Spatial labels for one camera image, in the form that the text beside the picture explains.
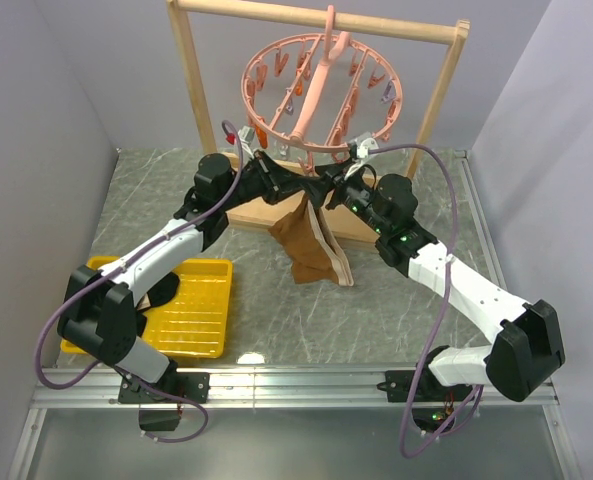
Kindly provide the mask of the brown underwear beige waistband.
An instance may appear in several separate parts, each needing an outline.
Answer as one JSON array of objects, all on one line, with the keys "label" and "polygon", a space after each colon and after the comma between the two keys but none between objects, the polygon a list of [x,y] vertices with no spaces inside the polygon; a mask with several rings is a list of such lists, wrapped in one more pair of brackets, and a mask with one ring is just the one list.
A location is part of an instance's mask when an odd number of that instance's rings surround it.
[{"label": "brown underwear beige waistband", "polygon": [[339,245],[324,215],[306,195],[298,206],[269,228],[292,261],[296,284],[327,280],[341,287],[352,287],[354,278],[345,251]]}]

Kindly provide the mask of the pink round clip hanger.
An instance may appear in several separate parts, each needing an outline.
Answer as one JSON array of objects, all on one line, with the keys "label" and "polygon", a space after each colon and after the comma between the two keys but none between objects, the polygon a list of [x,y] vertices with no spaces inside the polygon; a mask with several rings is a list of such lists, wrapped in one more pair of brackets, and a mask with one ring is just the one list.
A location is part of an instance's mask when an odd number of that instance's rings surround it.
[{"label": "pink round clip hanger", "polygon": [[[300,47],[296,56],[295,74],[285,94],[275,107],[273,117],[265,119],[258,113],[256,96],[265,87],[268,73],[278,78],[286,69],[290,54],[288,47]],[[352,52],[349,67],[350,82],[335,120],[324,141],[307,139],[315,113],[321,104],[330,74],[346,51]],[[298,163],[304,174],[314,173],[314,155],[328,154],[340,163],[349,157],[346,139],[358,100],[364,89],[383,84],[385,92],[381,102],[388,106],[384,125],[371,133],[378,144],[390,139],[392,128],[402,111],[404,94],[399,76],[391,64],[376,50],[342,31],[334,6],[327,7],[321,33],[294,35],[279,39],[259,51],[249,61],[241,79],[243,105],[247,111],[248,126],[253,127],[261,147],[268,146],[270,137],[285,150],[294,147],[306,153]]]}]

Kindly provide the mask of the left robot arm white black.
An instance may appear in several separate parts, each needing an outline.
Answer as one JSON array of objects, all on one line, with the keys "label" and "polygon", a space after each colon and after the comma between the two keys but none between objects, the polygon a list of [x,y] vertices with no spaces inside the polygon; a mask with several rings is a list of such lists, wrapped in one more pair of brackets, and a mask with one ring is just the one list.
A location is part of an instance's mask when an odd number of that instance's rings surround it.
[{"label": "left robot arm white black", "polygon": [[101,363],[140,378],[152,400],[168,401],[178,378],[171,359],[142,339],[138,303],[174,268],[220,237],[229,210],[257,198],[273,205],[298,192],[321,204],[327,188],[321,179],[294,173],[263,151],[240,168],[221,153],[204,156],[183,205],[162,230],[101,269],[82,266],[72,274],[58,334]]}]

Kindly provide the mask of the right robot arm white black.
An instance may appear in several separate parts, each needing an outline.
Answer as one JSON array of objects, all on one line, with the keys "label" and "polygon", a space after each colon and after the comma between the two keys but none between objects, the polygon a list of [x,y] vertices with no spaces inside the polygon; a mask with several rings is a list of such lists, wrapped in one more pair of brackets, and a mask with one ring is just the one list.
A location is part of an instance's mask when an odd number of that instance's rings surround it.
[{"label": "right robot arm white black", "polygon": [[432,350],[417,374],[418,391],[436,400],[455,385],[484,385],[524,401],[565,362],[556,310],[544,300],[530,303],[508,293],[450,253],[416,221],[410,179],[387,174],[370,186],[347,169],[316,167],[311,198],[328,210],[350,210],[376,233],[376,249],[388,266],[442,294],[489,342]]}]

